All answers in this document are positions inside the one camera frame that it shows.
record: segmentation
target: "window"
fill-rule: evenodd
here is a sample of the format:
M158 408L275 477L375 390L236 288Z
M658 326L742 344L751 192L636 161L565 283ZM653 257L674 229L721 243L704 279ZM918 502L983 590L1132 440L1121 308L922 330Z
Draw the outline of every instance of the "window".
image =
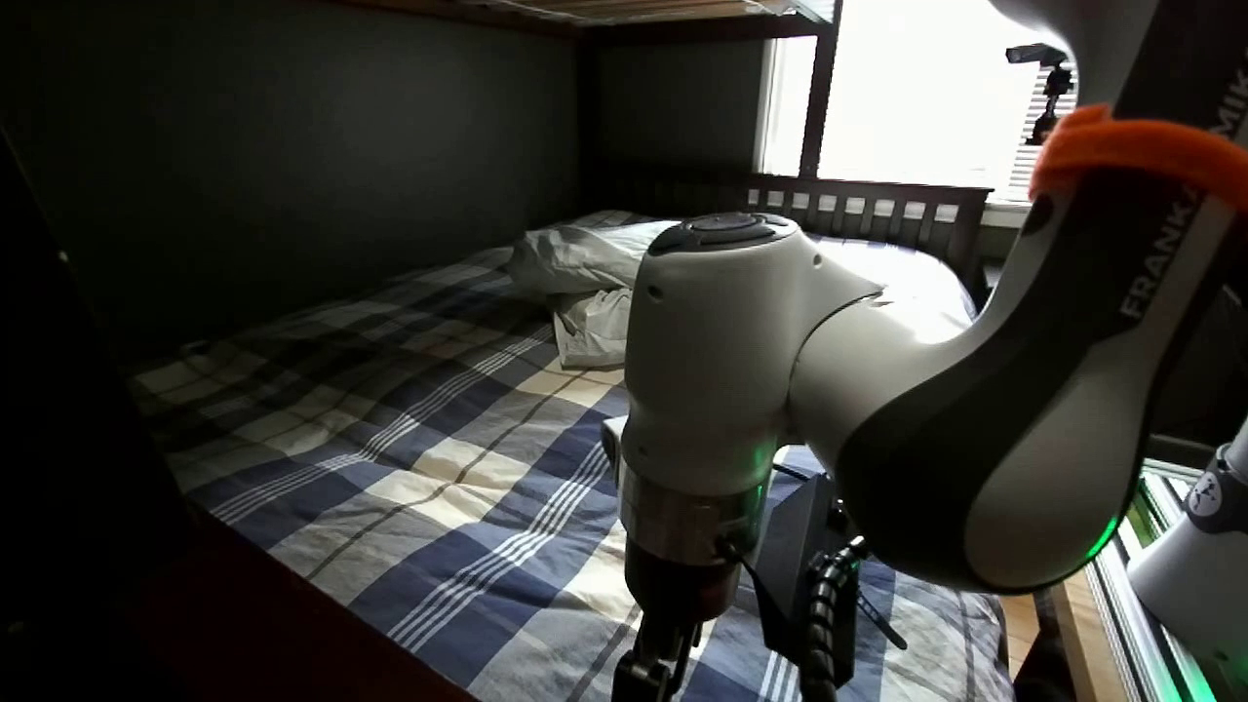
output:
M1025 197L1018 179L1029 179L1038 152L1025 134L1046 69L1005 62L1013 44L1043 35L986 0L843 0L816 175L979 183L995 197ZM812 65L816 40L770 44L760 171L801 171Z

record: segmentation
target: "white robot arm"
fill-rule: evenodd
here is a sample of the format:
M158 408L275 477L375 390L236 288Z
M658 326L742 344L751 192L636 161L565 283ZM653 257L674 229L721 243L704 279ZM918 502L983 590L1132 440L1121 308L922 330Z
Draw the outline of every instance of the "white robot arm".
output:
M995 2L1072 52L1080 102L1248 145L1246 0ZM783 217L667 229L627 322L622 520L645 628L622 667L674 660L679 682L734 554L756 551L775 443L834 465L855 535L907 574L1025 594L1080 570L1116 535L1168 353L1238 221L1229 197L1163 175L1063 179L983 317L937 335Z
M1219 447L1173 524L1129 564L1139 603L1158 616L1189 654L1248 660L1248 416Z

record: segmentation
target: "bunk bed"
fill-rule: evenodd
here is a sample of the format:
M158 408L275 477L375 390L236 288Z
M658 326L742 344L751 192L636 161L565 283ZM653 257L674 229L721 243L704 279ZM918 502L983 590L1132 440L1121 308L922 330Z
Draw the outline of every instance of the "bunk bed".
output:
M922 278L924 294L968 300L959 318L983 279L983 196L773 175L597 186L636 217L790 213L883 283ZM513 257L515 244L487 244L188 348L134 374L134 390L188 502L453 685L609 697L641 622L600 443L600 426L627 413L623 374L558 361L552 308L515 288ZM773 491L804 468L775 473ZM998 595L883 563L865 563L864 595L907 647L864 616L843 697L1009 697ZM801 697L792 664L760 641L751 582L705 622L682 697Z
M528 26L641 26L692 18L804 18L827 22L834 0L353 0L422 14Z

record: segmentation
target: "wooden bed frame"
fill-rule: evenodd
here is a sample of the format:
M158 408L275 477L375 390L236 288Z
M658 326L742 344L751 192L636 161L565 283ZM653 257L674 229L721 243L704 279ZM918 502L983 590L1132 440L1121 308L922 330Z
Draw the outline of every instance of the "wooden bed frame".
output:
M670 217L742 205L775 212L795 217L807 232L924 248L959 274L977 303L986 300L979 257L986 186L790 175L613 175L593 183L589 204Z

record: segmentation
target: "blue plaid bedsheet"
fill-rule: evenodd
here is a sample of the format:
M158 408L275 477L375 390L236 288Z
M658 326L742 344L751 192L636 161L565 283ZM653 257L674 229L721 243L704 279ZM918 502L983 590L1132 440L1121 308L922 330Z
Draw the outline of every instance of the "blue plaid bedsheet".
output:
M622 369L562 369L509 244L393 278L134 379L188 499L485 702L609 697L641 608L600 421ZM1009 697L1002 608L878 563L847 702ZM679 697L801 697L751 577Z

